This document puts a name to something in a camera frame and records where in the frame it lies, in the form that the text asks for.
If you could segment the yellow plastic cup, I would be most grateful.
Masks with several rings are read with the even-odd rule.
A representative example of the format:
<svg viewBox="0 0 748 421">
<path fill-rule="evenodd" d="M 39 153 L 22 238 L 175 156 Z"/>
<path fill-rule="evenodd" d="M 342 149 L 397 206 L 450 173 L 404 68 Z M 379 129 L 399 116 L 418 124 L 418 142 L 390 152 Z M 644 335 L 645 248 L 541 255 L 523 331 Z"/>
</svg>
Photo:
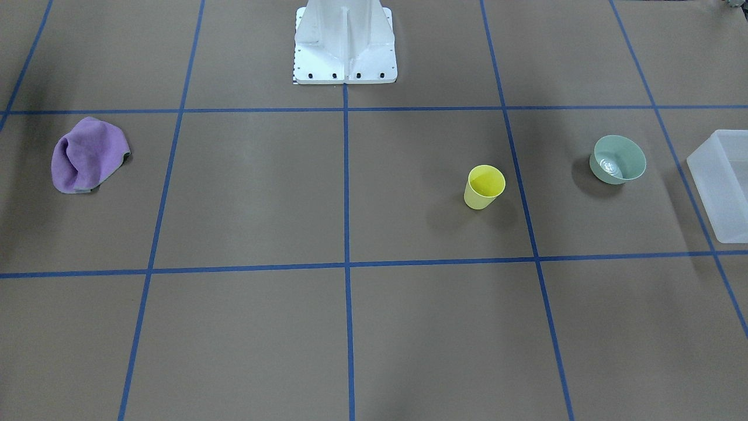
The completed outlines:
<svg viewBox="0 0 748 421">
<path fill-rule="evenodd" d="M 502 171 L 491 165 L 478 165 L 468 174 L 464 202 L 468 208 L 483 210 L 503 193 L 507 182 Z"/>
</svg>

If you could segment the green plastic bowl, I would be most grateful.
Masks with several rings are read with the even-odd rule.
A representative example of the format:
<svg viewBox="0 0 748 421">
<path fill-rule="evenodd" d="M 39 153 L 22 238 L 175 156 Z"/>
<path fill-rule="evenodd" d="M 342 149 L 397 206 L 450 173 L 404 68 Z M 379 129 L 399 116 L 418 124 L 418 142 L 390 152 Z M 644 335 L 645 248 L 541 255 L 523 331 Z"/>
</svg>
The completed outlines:
<svg viewBox="0 0 748 421">
<path fill-rule="evenodd" d="M 647 159 L 636 142 L 625 136 L 606 135 L 596 141 L 588 164 L 600 181 L 620 185 L 641 177 L 646 171 Z"/>
</svg>

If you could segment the purple cloth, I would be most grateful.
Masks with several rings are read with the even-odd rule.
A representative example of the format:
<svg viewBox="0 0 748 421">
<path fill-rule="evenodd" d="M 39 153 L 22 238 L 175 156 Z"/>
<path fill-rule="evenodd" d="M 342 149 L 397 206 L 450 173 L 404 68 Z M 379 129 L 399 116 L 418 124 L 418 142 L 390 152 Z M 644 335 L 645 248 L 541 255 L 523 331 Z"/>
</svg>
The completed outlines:
<svg viewBox="0 0 748 421">
<path fill-rule="evenodd" d="M 131 155 L 122 130 L 91 116 L 80 120 L 54 146 L 53 185 L 62 194 L 90 194 Z"/>
</svg>

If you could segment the clear plastic storage box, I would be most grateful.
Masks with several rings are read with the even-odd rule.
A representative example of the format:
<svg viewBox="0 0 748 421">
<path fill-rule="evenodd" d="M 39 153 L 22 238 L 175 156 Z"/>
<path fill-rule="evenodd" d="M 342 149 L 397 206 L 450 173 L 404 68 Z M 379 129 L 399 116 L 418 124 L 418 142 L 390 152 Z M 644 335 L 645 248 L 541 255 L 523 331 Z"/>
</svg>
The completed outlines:
<svg viewBox="0 0 748 421">
<path fill-rule="evenodd" d="M 747 131 L 716 130 L 687 157 L 718 242 L 747 242 Z"/>
</svg>

